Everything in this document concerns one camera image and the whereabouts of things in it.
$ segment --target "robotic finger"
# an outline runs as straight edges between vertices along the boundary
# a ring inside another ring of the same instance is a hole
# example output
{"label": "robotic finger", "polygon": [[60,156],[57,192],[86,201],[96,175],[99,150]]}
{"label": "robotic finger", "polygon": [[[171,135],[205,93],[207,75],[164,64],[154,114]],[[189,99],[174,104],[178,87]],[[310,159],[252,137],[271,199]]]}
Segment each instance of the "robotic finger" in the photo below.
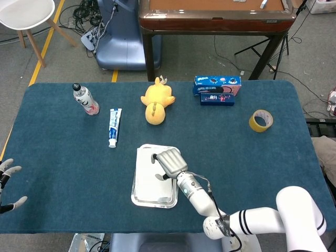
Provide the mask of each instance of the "robotic finger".
{"label": "robotic finger", "polygon": [[7,184],[8,180],[10,179],[13,173],[16,173],[22,169],[21,166],[15,166],[6,170],[13,163],[13,161],[14,161],[13,159],[8,159],[0,165],[0,214],[12,211],[15,208],[22,206],[28,199],[27,196],[23,196],[15,203],[8,204],[5,206],[1,205],[2,191],[5,188],[5,185]]}

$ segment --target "bottle label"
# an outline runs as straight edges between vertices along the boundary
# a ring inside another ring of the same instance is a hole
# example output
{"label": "bottle label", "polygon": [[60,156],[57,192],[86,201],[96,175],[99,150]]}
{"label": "bottle label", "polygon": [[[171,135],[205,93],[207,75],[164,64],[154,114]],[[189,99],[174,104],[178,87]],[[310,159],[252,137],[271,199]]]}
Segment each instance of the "bottle label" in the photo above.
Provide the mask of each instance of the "bottle label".
{"label": "bottle label", "polygon": [[75,100],[78,101],[85,109],[86,113],[92,113],[98,109],[98,104],[92,98],[91,92],[89,89],[86,89],[86,92],[81,97],[76,97]]}

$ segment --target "blue tablecloth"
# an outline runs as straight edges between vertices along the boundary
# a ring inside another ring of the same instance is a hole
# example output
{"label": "blue tablecloth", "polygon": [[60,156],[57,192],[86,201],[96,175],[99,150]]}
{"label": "blue tablecloth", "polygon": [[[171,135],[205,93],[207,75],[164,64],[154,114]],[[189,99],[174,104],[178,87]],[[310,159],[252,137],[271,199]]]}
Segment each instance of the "blue tablecloth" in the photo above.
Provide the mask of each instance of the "blue tablecloth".
{"label": "blue tablecloth", "polygon": [[[285,186],[307,189],[328,229],[336,212],[319,168],[293,85],[245,81],[233,107],[200,106],[191,82],[169,82],[176,102],[158,126],[144,117],[140,96],[149,83],[86,83],[100,104],[97,116],[74,101],[70,83],[39,83],[23,98],[5,158],[22,165],[6,185],[3,204],[28,196],[21,208],[2,215],[0,233],[202,232],[199,216],[180,193],[172,209],[131,202],[137,148],[145,143],[176,146],[189,170],[212,183],[219,207],[233,213],[276,207]],[[109,109],[122,108],[119,141],[108,147]],[[274,117],[264,133],[249,117],[265,109]]]}

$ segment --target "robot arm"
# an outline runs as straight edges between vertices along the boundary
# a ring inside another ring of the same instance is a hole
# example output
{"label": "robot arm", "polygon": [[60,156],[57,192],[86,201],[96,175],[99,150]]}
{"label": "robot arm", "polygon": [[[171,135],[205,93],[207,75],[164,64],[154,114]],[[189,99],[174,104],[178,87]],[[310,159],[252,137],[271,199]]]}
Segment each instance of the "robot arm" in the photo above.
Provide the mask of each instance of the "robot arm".
{"label": "robot arm", "polygon": [[[177,179],[178,186],[197,212],[207,217],[203,222],[203,229],[209,238],[220,239],[233,234],[286,233],[289,252],[327,252],[319,237],[326,230],[325,219],[305,189],[297,186],[282,189],[276,198],[279,211],[261,207],[226,215],[217,210],[211,197],[209,181],[205,177],[188,172],[186,162],[176,149],[154,154],[152,162],[155,160],[159,161],[166,172],[163,179]],[[208,193],[194,175],[208,181]]]}

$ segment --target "gray carpet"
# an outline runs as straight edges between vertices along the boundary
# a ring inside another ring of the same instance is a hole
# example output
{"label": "gray carpet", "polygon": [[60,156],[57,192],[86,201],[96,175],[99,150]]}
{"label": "gray carpet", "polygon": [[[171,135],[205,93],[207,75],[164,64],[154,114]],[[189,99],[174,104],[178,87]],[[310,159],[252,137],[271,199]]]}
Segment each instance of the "gray carpet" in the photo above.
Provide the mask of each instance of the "gray carpet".
{"label": "gray carpet", "polygon": [[[66,1],[64,7],[78,3],[79,0]],[[289,37],[294,34],[302,23],[307,11],[304,11],[293,25]],[[65,11],[63,23],[68,22],[71,11]],[[290,55],[283,56],[279,70],[291,73],[300,79],[317,95],[328,96],[330,89],[335,85],[334,66],[336,64],[336,50],[334,42],[336,33],[333,32],[336,25],[336,13],[309,15],[305,23],[296,34],[302,39],[301,44],[293,40],[289,42]],[[39,26],[37,31],[46,26]],[[78,42],[80,37],[66,30]],[[16,32],[0,25],[0,40],[16,36]],[[35,39],[42,49],[47,33],[37,36]],[[253,43],[259,42],[263,37],[233,37],[218,36],[216,47],[219,54],[232,60],[240,69],[252,70],[258,57],[252,51],[246,51],[237,57],[233,54]],[[192,80],[195,75],[236,75],[239,74],[227,60],[217,56],[214,51],[213,36],[165,36],[163,47],[163,61],[157,75],[164,75],[168,80],[184,81]],[[35,69],[37,58],[28,41],[27,48],[23,49],[19,43],[0,45],[0,149],[4,145],[10,128],[15,120],[22,96]],[[38,82],[88,82],[110,81],[112,71],[101,70],[94,58],[87,58],[83,46],[71,47],[57,33],[54,33],[49,45],[45,61],[47,67],[41,68]],[[249,71],[245,71],[243,79],[248,79]],[[265,69],[261,79],[271,79],[269,69]],[[305,104],[312,95],[302,84],[287,74],[278,74],[278,79],[291,81],[299,94],[301,104]],[[144,81],[144,71],[129,72],[120,71],[118,81]],[[313,100],[307,105],[307,111],[319,111],[326,113],[326,106],[319,100]],[[315,117],[323,117],[321,114],[312,114]],[[0,235],[1,252],[25,252],[25,251],[54,251],[66,252],[70,246],[73,234],[35,234],[35,235]],[[327,246],[331,244],[336,232],[323,236]],[[260,244],[264,252],[285,252],[286,241],[284,235],[261,235]]]}

